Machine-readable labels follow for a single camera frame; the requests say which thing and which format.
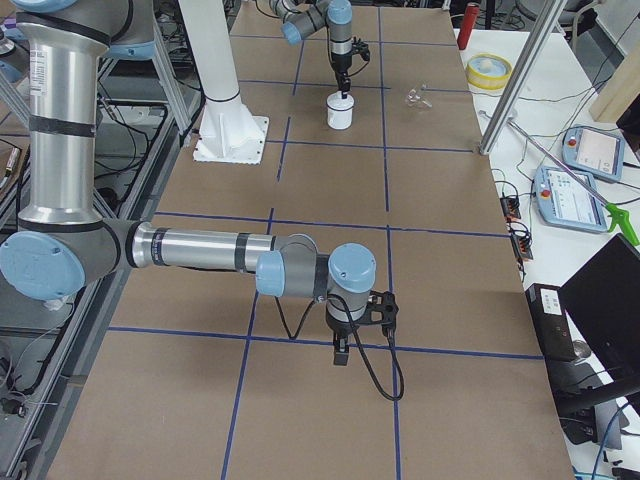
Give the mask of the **clear glass funnel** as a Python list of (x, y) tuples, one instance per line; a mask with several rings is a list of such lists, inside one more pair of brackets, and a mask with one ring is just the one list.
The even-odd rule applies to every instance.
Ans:
[(432, 102), (427, 98), (428, 86), (425, 83), (409, 90), (405, 97), (405, 104), (410, 108), (431, 109)]

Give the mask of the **white enamel mug lid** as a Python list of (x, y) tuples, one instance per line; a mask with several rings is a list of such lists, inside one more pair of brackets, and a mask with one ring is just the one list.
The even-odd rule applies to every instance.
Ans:
[(350, 94), (343, 95), (341, 92), (335, 92), (327, 97), (326, 105), (329, 110), (346, 112), (354, 107), (355, 100)]

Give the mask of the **white enamel mug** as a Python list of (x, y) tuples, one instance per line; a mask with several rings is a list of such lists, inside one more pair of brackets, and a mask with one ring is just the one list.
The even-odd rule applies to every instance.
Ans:
[(346, 130), (352, 124), (354, 104), (327, 103), (327, 125), (334, 130)]

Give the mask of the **red cylinder tube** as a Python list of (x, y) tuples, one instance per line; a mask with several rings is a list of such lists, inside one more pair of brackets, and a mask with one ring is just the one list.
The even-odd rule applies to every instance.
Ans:
[(467, 48), (479, 11), (480, 4), (477, 2), (469, 2), (466, 5), (457, 37), (459, 50), (465, 50)]

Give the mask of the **yellow tape roll with plate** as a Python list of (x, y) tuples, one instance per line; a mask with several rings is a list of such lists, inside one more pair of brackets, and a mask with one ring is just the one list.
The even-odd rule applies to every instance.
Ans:
[(498, 55), (481, 53), (472, 56), (466, 64), (468, 83), (483, 90), (501, 90), (512, 74), (511, 63)]

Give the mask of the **orange black usb hub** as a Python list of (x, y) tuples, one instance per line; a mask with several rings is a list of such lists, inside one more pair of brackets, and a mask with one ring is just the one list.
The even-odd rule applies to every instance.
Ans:
[(507, 221), (521, 219), (520, 199), (518, 195), (502, 195), (500, 204)]
[(510, 240), (514, 255), (518, 261), (524, 262), (533, 259), (531, 249), (532, 236), (528, 231), (511, 230)]

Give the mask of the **black desktop box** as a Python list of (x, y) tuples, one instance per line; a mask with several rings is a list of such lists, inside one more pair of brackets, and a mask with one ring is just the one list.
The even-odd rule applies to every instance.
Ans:
[(559, 288), (533, 283), (525, 292), (531, 319), (543, 356), (547, 360), (572, 362), (577, 359), (566, 309)]

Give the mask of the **near blue teach pendant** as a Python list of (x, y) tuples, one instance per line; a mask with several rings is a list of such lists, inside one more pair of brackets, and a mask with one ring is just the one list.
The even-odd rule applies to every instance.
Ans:
[(540, 166), (533, 184), (538, 211), (547, 224), (591, 233), (607, 231), (602, 205), (561, 168)]

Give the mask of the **blue teach pendant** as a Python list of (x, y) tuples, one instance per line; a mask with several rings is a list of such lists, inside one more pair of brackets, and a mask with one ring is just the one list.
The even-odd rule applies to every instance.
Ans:
[(623, 139), (590, 126), (572, 127), (563, 137), (562, 160), (571, 168), (616, 183), (622, 177)]
[(561, 168), (540, 166), (533, 184), (538, 211), (547, 224), (591, 233), (607, 231), (602, 205)]

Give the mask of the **black monitor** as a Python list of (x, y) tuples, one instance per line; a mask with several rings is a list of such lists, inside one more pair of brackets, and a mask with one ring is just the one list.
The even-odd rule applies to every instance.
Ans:
[(639, 372), (639, 251), (612, 237), (564, 285), (562, 305), (616, 378)]

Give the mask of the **far blue teach pendant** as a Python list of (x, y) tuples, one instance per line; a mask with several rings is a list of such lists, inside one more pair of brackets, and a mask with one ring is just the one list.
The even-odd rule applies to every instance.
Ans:
[(616, 183), (622, 177), (623, 139), (590, 126), (572, 127), (563, 137), (562, 160), (571, 168)]

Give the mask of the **wooden board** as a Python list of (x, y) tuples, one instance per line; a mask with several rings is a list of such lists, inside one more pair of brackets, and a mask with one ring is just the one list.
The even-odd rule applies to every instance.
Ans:
[(615, 123), (639, 95), (640, 46), (621, 62), (598, 98), (589, 108), (593, 120)]

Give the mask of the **silver reacher grabber tool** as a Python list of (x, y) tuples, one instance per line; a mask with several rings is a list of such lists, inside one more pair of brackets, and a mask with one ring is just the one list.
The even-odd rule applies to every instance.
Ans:
[(506, 123), (517, 133), (528, 140), (537, 150), (539, 150), (546, 158), (551, 160), (557, 167), (566, 172), (574, 181), (576, 181), (588, 194), (599, 202), (608, 212), (611, 218), (611, 225), (609, 232), (613, 232), (616, 227), (619, 227), (623, 235), (634, 246), (639, 245), (639, 239), (630, 221), (630, 214), (627, 210), (622, 209), (612, 202), (607, 201), (594, 187), (591, 187), (588, 183), (581, 180), (567, 165), (565, 165), (554, 154), (549, 152), (544, 146), (542, 146), (537, 140), (529, 135), (524, 129), (522, 129), (515, 121), (513, 116), (506, 119)]

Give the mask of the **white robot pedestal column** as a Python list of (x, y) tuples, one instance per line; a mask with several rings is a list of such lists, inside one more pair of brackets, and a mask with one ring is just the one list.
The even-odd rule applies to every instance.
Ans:
[(221, 1), (183, 1), (205, 105), (194, 159), (256, 165), (261, 162), (269, 119), (243, 103)]

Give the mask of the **aluminium frame post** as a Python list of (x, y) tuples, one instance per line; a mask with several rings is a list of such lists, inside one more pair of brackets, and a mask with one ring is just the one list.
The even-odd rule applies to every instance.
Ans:
[(546, 45), (548, 37), (556, 26), (566, 3), (566, 0), (548, 0), (544, 3), (540, 15), (532, 31), (529, 33), (517, 59), (504, 92), (489, 120), (489, 124), (479, 145), (479, 153), (481, 155), (490, 154), (503, 127), (507, 124), (530, 71)]

